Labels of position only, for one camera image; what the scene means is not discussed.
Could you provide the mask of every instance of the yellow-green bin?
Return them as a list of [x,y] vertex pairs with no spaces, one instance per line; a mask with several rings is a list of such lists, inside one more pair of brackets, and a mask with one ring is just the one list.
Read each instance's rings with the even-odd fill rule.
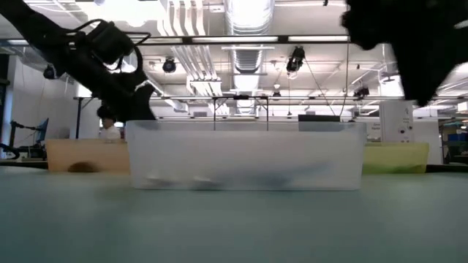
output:
[[428,155],[428,143],[367,143],[363,174],[425,173]]

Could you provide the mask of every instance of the desk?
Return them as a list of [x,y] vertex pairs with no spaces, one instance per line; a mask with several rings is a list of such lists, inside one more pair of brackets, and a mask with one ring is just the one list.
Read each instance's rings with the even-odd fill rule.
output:
[[468,164],[468,156],[454,156],[453,158],[450,159],[450,162]]
[[25,167],[25,168],[38,168],[38,169],[47,169],[47,161],[34,160],[34,161],[24,161],[21,159],[12,160],[0,160],[0,167]]
[[0,262],[468,262],[468,179],[360,191],[139,191],[0,167]]

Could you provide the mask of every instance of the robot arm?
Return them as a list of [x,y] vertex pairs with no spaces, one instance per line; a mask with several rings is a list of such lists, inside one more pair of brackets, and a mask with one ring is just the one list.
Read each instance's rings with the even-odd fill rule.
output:
[[[53,65],[58,76],[66,72],[87,87],[119,121],[154,119],[149,107],[154,88],[145,85],[143,57],[133,41],[113,23],[95,21],[99,25],[86,35],[80,31],[84,26],[62,28],[22,0],[0,1],[0,14]],[[115,63],[133,51],[138,60],[135,72],[109,73],[105,64]]]
[[463,0],[347,0],[351,42],[393,48],[406,99],[428,104],[452,69],[468,61],[468,3]]

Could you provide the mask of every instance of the person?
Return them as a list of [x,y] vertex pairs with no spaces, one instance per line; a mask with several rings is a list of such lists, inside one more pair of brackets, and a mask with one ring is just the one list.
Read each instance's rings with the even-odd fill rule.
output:
[[98,110],[98,116],[101,118],[102,127],[104,128],[101,130],[99,138],[106,140],[121,139],[120,130],[115,126],[117,120],[114,114],[105,107],[101,107]]

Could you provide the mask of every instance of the translucent plastic container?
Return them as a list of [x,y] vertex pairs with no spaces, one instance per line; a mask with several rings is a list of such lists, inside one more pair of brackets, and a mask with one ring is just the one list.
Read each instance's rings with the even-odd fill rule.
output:
[[368,143],[363,174],[425,173],[428,143]]
[[358,189],[364,123],[130,121],[133,186],[155,189]]

